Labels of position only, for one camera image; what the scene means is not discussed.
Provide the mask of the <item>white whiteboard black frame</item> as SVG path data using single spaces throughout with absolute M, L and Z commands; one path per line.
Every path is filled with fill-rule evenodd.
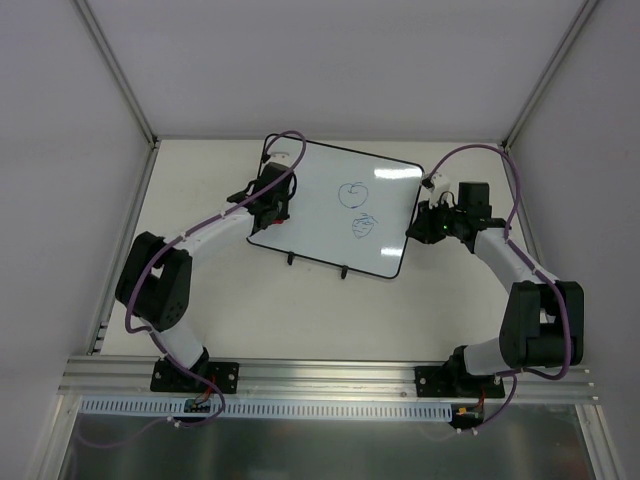
M 347 271 L 397 277 L 423 167 L 308 141 L 294 173 L 297 188 L 289 218 L 248 242 Z

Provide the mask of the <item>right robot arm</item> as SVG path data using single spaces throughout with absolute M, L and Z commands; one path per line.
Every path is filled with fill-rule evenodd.
M 488 392 L 499 398 L 508 375 L 563 379 L 583 358 L 581 285 L 549 273 L 511 239 L 509 223 L 492 214 L 488 184 L 462 182 L 456 195 L 439 174 L 422 184 L 429 196 L 419 203 L 407 237 L 425 245 L 448 237 L 459 240 L 489 267 L 508 300 L 495 338 L 455 348 L 439 367 L 416 368 L 418 395 L 473 397 Z

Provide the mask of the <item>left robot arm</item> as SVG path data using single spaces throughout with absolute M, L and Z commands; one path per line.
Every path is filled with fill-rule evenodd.
M 135 238 L 115 298 L 126 308 L 127 333 L 147 333 L 162 354 L 153 391 L 201 393 L 219 382 L 220 369 L 185 319 L 193 273 L 226 246 L 287 220 L 296 189 L 293 169 L 269 162 L 213 217 L 172 237 L 145 231 Z

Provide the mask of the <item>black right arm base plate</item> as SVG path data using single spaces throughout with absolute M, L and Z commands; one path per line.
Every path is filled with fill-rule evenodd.
M 417 366 L 414 368 L 416 395 L 419 398 L 451 399 L 502 399 L 505 389 L 502 381 L 495 383 L 494 377 L 474 376 L 459 373 L 439 366 Z

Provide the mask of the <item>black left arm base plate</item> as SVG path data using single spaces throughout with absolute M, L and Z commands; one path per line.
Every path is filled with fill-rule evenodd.
M 191 371 L 215 384 L 223 394 L 235 394 L 239 379 L 237 362 L 212 361 L 206 354 L 194 364 Z M 166 359 L 158 360 L 150 382 L 150 390 L 160 393 L 203 393 L 208 385 L 179 370 Z

